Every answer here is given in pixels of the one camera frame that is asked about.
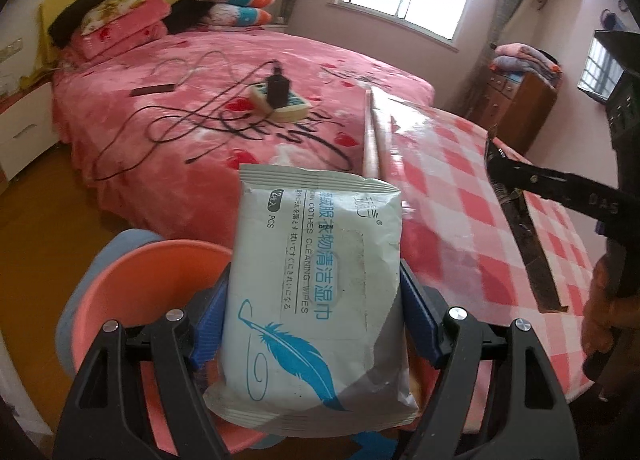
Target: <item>human hand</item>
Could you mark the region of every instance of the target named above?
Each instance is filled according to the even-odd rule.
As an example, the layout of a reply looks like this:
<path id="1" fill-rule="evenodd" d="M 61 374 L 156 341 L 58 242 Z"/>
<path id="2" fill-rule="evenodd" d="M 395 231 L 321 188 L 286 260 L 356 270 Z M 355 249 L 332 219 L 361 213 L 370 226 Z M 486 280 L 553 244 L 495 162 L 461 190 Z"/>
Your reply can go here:
<path id="1" fill-rule="evenodd" d="M 603 256 L 593 268 L 589 300 L 584 305 L 582 350 L 607 353 L 613 346 L 611 328 L 640 328 L 640 295 L 609 299 L 606 294 L 608 259 Z"/>

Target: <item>blue gripper pad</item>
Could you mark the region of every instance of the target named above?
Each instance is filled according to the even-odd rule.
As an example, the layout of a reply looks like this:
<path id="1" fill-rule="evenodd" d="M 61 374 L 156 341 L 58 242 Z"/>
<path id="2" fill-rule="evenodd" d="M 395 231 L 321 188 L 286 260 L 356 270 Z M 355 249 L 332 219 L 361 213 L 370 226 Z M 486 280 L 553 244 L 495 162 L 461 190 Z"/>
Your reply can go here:
<path id="1" fill-rule="evenodd" d="M 449 309 L 447 302 L 436 289 L 422 286 L 404 259 L 400 261 L 400 292 L 404 324 L 418 355 L 434 368 L 443 367 L 442 321 Z"/>
<path id="2" fill-rule="evenodd" d="M 212 360 L 220 348 L 230 267 L 226 266 L 213 287 L 197 292 L 184 309 L 194 329 L 194 346 L 188 359 L 195 370 Z"/>

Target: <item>wooden floor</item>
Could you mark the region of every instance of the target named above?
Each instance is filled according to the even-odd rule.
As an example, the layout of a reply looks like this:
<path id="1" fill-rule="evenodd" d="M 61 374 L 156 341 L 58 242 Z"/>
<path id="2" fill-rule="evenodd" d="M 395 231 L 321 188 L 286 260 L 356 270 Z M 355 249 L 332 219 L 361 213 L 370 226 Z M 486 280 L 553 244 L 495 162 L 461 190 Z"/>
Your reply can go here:
<path id="1" fill-rule="evenodd" d="M 54 147 L 0 195 L 0 331 L 31 400 L 56 430 L 70 386 L 58 364 L 58 317 L 94 255 L 128 224 L 102 213 L 72 169 L 67 146 Z M 242 460 L 345 459 L 348 438 L 288 438 Z"/>

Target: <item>wall socket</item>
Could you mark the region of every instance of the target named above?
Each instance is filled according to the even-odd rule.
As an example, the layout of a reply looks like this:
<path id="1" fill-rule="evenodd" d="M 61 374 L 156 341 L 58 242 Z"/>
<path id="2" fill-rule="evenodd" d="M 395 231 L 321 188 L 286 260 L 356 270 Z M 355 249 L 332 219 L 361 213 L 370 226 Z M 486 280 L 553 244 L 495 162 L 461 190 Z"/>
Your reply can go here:
<path id="1" fill-rule="evenodd" d="M 12 55 L 16 55 L 22 49 L 22 38 L 16 39 L 10 45 L 0 49 L 0 63 L 5 62 Z"/>

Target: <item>window sill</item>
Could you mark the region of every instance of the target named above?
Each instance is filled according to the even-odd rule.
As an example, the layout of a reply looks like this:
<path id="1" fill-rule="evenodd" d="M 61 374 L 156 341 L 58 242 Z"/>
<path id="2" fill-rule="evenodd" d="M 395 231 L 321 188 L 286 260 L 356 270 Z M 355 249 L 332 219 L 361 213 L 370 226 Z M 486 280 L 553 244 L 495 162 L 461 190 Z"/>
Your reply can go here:
<path id="1" fill-rule="evenodd" d="M 366 14 L 368 16 L 375 17 L 376 19 L 380 19 L 387 23 L 391 23 L 396 26 L 402 27 L 404 29 L 411 30 L 413 32 L 421 34 L 424 37 L 427 37 L 427 39 L 429 39 L 430 41 L 433 41 L 434 43 L 438 43 L 439 45 L 444 46 L 445 48 L 448 48 L 452 52 L 455 52 L 455 53 L 459 52 L 458 48 L 456 48 L 456 46 L 453 44 L 453 41 L 444 39 L 444 37 L 440 37 L 439 35 L 436 35 L 435 33 L 430 32 L 426 28 L 422 28 L 413 23 L 409 23 L 409 21 L 398 19 L 397 17 L 391 16 L 389 14 L 385 14 L 383 12 L 378 12 L 377 10 L 372 10 L 371 8 L 366 8 L 363 6 L 358 6 L 350 3 L 327 3 L 327 5 L 334 8 L 341 8 L 342 10 L 350 10 L 352 12 L 357 12 L 360 14 Z"/>

